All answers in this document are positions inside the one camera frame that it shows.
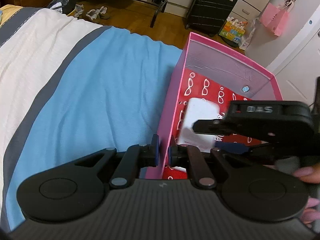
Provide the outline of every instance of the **das logo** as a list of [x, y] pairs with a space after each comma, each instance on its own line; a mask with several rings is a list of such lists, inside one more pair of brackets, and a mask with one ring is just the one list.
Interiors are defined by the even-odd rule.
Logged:
[[272, 106], [248, 106], [248, 113], [272, 113]]

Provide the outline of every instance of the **sneaker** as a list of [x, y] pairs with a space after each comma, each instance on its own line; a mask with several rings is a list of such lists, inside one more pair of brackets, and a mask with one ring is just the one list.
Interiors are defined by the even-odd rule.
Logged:
[[85, 14], [84, 19], [89, 22], [99, 23], [99, 20], [100, 20], [99, 10], [92, 9], [92, 10], [88, 11]]
[[75, 9], [76, 9], [75, 18], [78, 18], [84, 12], [83, 4], [82, 5], [76, 4]]
[[110, 18], [110, 14], [107, 13], [107, 7], [102, 6], [98, 11], [101, 19], [108, 20]]

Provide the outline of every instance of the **pink paper bag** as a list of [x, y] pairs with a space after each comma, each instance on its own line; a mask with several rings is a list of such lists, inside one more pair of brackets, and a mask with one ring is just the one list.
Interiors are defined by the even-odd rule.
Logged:
[[268, 24], [267, 29], [274, 33], [276, 36], [280, 36], [287, 26], [289, 20], [288, 7], [282, 9], [276, 14], [274, 19]]
[[267, 27], [272, 19], [280, 12], [280, 9], [269, 3], [260, 17], [260, 22]]
[[281, 4], [277, 7], [269, 3], [260, 17], [260, 22], [274, 35], [280, 36], [287, 26], [289, 12], [292, 10], [293, 6], [293, 0], [291, 0], [288, 5]]

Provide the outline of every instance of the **plastic bag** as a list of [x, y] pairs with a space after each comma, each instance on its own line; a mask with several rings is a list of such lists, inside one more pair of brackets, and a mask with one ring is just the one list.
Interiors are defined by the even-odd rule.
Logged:
[[259, 21], [259, 18], [255, 18], [251, 24], [252, 31], [250, 32], [250, 34], [248, 35], [247, 34], [248, 32], [247, 32], [244, 36], [241, 37], [241, 41], [239, 43], [239, 49], [246, 50], [246, 48], [249, 46], [252, 36], [257, 29], [258, 21]]
[[47, 8], [68, 15], [75, 9], [76, 2], [77, 0], [53, 0]]

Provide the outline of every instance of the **black suitcase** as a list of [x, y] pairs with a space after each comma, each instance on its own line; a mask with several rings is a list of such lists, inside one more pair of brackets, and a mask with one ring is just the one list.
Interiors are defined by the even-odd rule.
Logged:
[[190, 26], [214, 36], [227, 20], [238, 0], [193, 0], [187, 12], [185, 28]]

